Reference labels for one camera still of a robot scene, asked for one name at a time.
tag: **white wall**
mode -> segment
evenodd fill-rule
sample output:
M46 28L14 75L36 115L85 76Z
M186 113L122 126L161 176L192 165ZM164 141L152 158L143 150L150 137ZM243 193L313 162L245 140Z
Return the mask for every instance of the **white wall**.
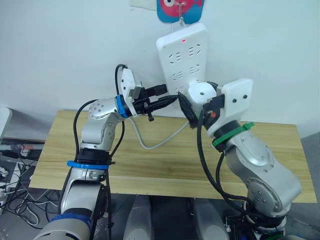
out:
M201 21L208 80L254 79L244 120L320 130L318 0L206 0ZM14 110L5 135L45 139L57 110L114 96L119 63L146 87L164 83L155 44L169 32L128 0L0 1L0 106Z

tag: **power outlet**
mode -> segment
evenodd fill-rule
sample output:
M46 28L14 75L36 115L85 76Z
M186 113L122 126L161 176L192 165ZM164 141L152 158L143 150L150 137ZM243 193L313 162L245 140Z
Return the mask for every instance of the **power outlet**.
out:
M187 94L189 83L203 82L207 63L207 29L198 22L159 38L156 42L170 95Z

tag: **wooden tabletop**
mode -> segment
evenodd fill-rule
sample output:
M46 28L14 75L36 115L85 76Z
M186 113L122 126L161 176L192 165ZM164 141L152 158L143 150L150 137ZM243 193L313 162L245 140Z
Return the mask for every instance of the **wooden tabletop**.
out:
M75 156L73 135L74 111L59 111L45 142L32 177L32 188L61 190L68 173L68 160ZM88 119L82 112L78 119L78 135ZM155 117L149 122L145 116L135 119L144 142L153 146L166 139L185 122L184 118ZM301 181L302 193L296 203L316 203L303 147L295 125L256 123L252 131L273 151L277 160L290 169ZM116 128L114 144L119 139L121 124ZM219 153L212 147L212 139L202 131L202 144L206 161L215 172ZM114 155L110 174L112 193L162 195L222 199L210 185L201 167L197 150L196 130L183 129L168 143L153 150L141 147L133 126L125 121L125 135ZM224 162L221 167L221 185L224 191L234 195L247 195L247 188Z

